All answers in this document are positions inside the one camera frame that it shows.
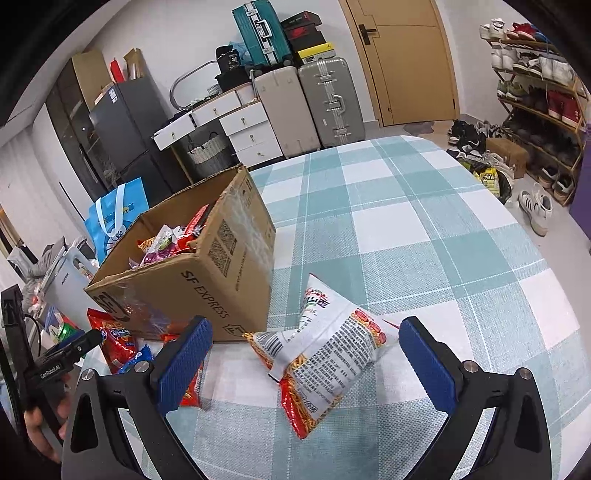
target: tablecloth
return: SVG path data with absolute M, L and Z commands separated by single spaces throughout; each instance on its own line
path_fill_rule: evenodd
M 416 315 L 460 360 L 507 374 L 525 366 L 544 405 L 553 478 L 568 474 L 591 440 L 579 324 L 528 235 L 467 170 L 432 142 L 403 136 L 302 155 L 252 177 L 277 227 L 270 329 L 297 324 L 314 273 L 374 314 L 396 323 Z M 99 360 L 89 355 L 85 368 L 101 369 Z M 218 480 L 401 479 L 446 418 L 399 346 L 305 440 L 246 343 L 214 345 L 201 396 L 205 410 L 167 418 Z M 123 417 L 145 473 L 158 478 Z M 469 472 L 491 417 L 486 410 L 454 478 Z

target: gift bag handle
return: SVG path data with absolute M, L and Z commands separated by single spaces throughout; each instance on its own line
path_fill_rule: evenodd
M 115 194 L 115 226 L 111 230 L 111 232 L 107 231 L 107 227 L 105 226 L 105 218 L 103 217 L 103 208 L 100 205 L 101 199 L 98 199 L 95 203 L 96 206 L 96 215 L 99 218 L 100 227 L 103 229 L 103 232 L 109 238 L 115 238 L 121 227 L 123 227 L 123 194 L 125 193 L 125 183 L 119 185 L 117 187 L 117 193 Z

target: white plastic container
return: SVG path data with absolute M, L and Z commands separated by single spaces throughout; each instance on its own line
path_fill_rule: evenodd
M 97 270 L 75 245 L 67 251 L 62 248 L 49 267 L 40 288 L 48 304 L 57 308 L 85 332 L 92 328 L 86 311 L 91 308 L 104 312 L 84 291 Z

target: blue gripper pad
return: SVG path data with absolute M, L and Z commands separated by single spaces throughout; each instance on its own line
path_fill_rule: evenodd
M 158 384 L 157 408 L 163 417 L 169 411 L 178 408 L 199 365 L 209 352 L 212 342 L 212 324 L 209 320 L 203 319 L 187 338 L 184 346 L 170 360 L 168 368 L 160 376 Z
M 435 409 L 451 415 L 456 407 L 456 386 L 450 373 L 411 322 L 400 324 L 398 339 Z

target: screw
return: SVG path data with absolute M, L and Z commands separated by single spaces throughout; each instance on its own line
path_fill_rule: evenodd
M 524 380 L 531 380 L 531 378 L 533 377 L 531 372 L 525 367 L 519 369 L 519 374 L 521 378 L 523 378 Z
M 91 368 L 87 368 L 82 372 L 82 380 L 90 380 L 95 376 L 95 371 Z
M 144 373 L 145 371 L 147 371 L 148 368 L 150 368 L 150 363 L 145 360 L 142 360 L 141 362 L 137 362 L 135 364 L 134 370 L 137 373 L 141 374 L 141 373 Z
M 464 363 L 462 363 L 462 366 L 466 372 L 470 372 L 471 374 L 478 372 L 479 369 L 478 364 L 472 360 L 466 360 Z

